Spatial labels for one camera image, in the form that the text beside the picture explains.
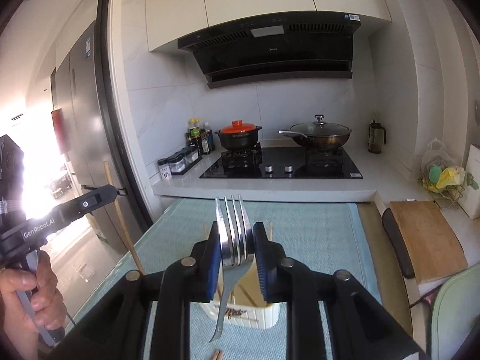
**screw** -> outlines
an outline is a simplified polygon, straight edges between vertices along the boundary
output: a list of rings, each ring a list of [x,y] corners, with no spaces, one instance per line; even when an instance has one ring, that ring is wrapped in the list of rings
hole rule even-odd
[[[282,266],[284,266],[285,268],[291,268],[293,266],[293,263],[294,259],[290,257],[285,257],[281,262]]]
[[[184,257],[181,260],[183,266],[194,266],[197,263],[194,257]]]
[[[134,270],[128,271],[127,274],[125,275],[125,278],[128,281],[136,281],[140,278],[140,272]]]
[[[345,269],[340,269],[336,274],[337,278],[343,281],[347,281],[350,278],[350,272],[346,271]]]

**range hood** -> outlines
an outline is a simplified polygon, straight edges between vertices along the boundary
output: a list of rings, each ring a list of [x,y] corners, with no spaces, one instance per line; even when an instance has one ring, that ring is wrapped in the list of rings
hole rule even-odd
[[[357,15],[284,12],[230,21],[186,35],[208,87],[286,78],[352,78]]]

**pot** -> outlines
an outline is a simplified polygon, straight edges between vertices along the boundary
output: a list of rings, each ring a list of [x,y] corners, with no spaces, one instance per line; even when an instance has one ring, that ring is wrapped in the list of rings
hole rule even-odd
[[[242,120],[234,120],[231,126],[215,131],[215,134],[220,138],[220,145],[227,150],[249,150],[257,144],[261,128],[243,123]]]
[[[352,130],[341,124],[323,122],[324,117],[315,115],[316,122],[299,123],[290,127],[290,130],[279,130],[278,133],[292,138],[307,149],[328,152],[342,147],[349,140]]]

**black cable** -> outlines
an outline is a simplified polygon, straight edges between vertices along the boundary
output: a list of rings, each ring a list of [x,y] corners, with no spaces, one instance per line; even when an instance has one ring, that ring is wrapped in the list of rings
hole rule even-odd
[[[68,314],[68,311],[67,311],[67,317],[70,319],[71,323],[73,326],[76,326],[77,324],[75,323],[74,319],[70,316],[70,314]]]

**human hand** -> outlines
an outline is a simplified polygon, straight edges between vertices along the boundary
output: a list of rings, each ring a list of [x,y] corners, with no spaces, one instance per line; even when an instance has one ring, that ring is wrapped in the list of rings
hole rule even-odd
[[[54,330],[65,321],[67,309],[63,296],[57,290],[57,276],[50,265],[50,257],[44,251],[38,254],[37,274],[18,269],[5,269],[0,273],[0,295],[3,301],[3,330],[24,359],[38,357],[38,330],[35,323]],[[30,299],[35,311],[35,323],[27,315],[16,291],[38,288]]]

